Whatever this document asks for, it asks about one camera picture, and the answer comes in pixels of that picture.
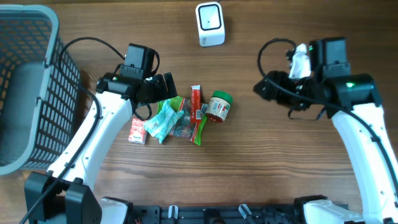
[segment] red snack bar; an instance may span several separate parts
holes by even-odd
[[[137,118],[132,119],[129,142],[145,144],[148,132],[144,129],[144,123]]]
[[[191,94],[191,123],[201,122],[200,85],[193,85]]]

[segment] jar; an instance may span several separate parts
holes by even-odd
[[[206,115],[212,121],[222,123],[232,105],[232,96],[224,91],[215,91],[210,99]]]

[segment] wood grain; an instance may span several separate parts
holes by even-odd
[[[223,124],[207,122],[202,146],[169,138],[145,146],[127,141],[127,123],[101,166],[95,188],[136,205],[239,205],[289,203],[295,197],[323,194],[361,211],[361,199],[345,147],[330,120],[289,120],[287,108],[252,92],[261,79],[256,57],[275,37],[297,43],[323,37],[348,38],[353,73],[370,73],[383,97],[386,126],[398,146],[396,96],[398,28],[396,1],[223,1],[226,42],[198,44],[195,7],[199,2],[50,4],[60,19],[65,42],[93,36],[125,54],[129,43],[160,53],[160,73],[172,72],[179,95],[201,84],[205,101],[215,90],[234,103]],[[285,44],[264,52],[266,71],[287,70]],[[120,59],[105,46],[85,41],[70,48],[94,90],[96,80]],[[90,104],[81,104],[82,112]],[[314,106],[297,116],[313,118]],[[0,223],[15,223],[25,213],[27,171],[0,178]]]

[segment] plastic basket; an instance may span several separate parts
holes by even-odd
[[[45,6],[0,5],[0,175],[46,169],[73,137],[81,82],[63,47],[56,13]]]

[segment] green snack bag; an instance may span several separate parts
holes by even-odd
[[[164,102],[165,101],[159,102],[157,107],[157,114],[159,114],[159,112],[161,111]],[[170,99],[170,106],[174,111],[183,111],[184,114],[177,121],[169,135],[187,139],[200,146],[201,131],[207,120],[205,112],[208,105],[204,103],[201,104],[201,123],[191,123],[191,100],[181,96],[176,96],[175,98]]]

